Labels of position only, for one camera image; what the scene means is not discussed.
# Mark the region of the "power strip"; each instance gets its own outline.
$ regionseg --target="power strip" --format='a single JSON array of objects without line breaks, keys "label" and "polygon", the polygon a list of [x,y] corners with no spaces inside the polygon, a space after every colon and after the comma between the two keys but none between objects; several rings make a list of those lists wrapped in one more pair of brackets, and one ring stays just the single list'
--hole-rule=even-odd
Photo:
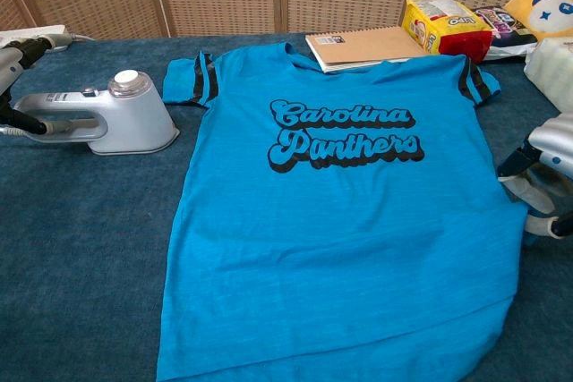
[{"label": "power strip", "polygon": [[13,40],[22,38],[34,38],[38,35],[63,35],[67,33],[63,24],[56,26],[32,27],[30,29],[18,29],[0,31],[0,48]]}]

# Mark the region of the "plush toy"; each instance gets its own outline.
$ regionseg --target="plush toy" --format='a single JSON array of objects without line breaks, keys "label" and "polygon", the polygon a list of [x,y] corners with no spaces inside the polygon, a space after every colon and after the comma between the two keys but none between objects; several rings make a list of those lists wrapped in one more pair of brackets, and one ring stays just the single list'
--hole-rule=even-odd
[{"label": "plush toy", "polygon": [[538,40],[573,36],[573,0],[510,0],[505,9]]}]

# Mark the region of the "blue carpet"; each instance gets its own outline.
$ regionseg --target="blue carpet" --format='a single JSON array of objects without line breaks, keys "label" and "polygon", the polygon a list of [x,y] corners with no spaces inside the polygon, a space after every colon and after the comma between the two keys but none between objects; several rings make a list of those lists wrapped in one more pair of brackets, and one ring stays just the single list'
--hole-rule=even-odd
[{"label": "blue carpet", "polygon": [[[128,68],[161,91],[173,58],[280,40],[309,54],[301,35],[77,43],[45,55],[13,96],[103,89]],[[500,162],[557,111],[523,61],[483,68],[502,88],[478,109]],[[0,136],[0,380],[154,380],[167,242],[203,111],[169,112],[181,135],[149,156]],[[573,208],[572,198],[556,201],[559,212]],[[573,380],[573,241],[524,248],[503,335],[466,380]]]}]

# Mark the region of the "blue fabric surface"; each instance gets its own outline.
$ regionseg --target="blue fabric surface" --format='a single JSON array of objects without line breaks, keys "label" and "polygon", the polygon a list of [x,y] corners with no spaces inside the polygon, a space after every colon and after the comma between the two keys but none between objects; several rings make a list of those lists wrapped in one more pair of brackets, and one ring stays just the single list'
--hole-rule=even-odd
[{"label": "blue fabric surface", "polygon": [[[280,40],[308,54],[301,35],[78,43],[41,59],[13,94],[104,88],[126,68],[147,72],[161,90],[174,58]],[[502,88],[477,110],[500,162],[557,112],[523,62],[483,69]],[[155,378],[167,241],[204,111],[169,112],[182,134],[149,156],[97,157],[83,144],[0,137],[0,380]],[[560,211],[573,206],[557,201]],[[500,340],[466,380],[571,380],[571,279],[572,241],[524,249]]]},{"label": "blue fabric surface", "polygon": [[468,373],[516,291],[526,215],[475,118],[498,82],[462,55],[329,75],[290,44],[205,58],[164,79],[164,100],[209,111],[169,245],[158,380],[328,380],[334,351],[338,380]]}]

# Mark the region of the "t-shirt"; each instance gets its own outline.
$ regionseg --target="t-shirt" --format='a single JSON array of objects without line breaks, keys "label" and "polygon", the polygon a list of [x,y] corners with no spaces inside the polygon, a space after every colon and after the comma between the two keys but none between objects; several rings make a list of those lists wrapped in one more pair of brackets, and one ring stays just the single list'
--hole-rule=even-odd
[{"label": "t-shirt", "polygon": [[207,108],[167,257],[158,380],[456,380],[517,288],[464,55],[324,74],[287,44],[174,60]]}]

